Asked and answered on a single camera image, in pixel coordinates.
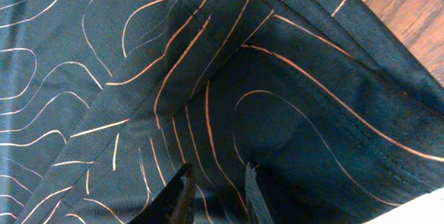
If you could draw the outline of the black orange patterned jersey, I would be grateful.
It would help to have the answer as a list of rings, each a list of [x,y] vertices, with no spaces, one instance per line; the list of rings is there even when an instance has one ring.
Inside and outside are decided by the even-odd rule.
[[[1,0],[1,222],[363,223],[443,187],[443,87],[362,0]]]

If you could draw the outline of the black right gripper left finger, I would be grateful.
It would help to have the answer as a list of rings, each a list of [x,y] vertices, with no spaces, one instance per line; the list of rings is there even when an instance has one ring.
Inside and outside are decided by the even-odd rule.
[[[183,164],[155,200],[129,224],[193,224],[195,193],[193,165]]]

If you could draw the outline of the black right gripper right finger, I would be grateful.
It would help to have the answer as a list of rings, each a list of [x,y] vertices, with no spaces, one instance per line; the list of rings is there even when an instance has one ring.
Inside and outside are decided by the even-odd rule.
[[[244,189],[249,223],[273,224],[273,218],[257,182],[257,172],[251,162],[246,165]]]

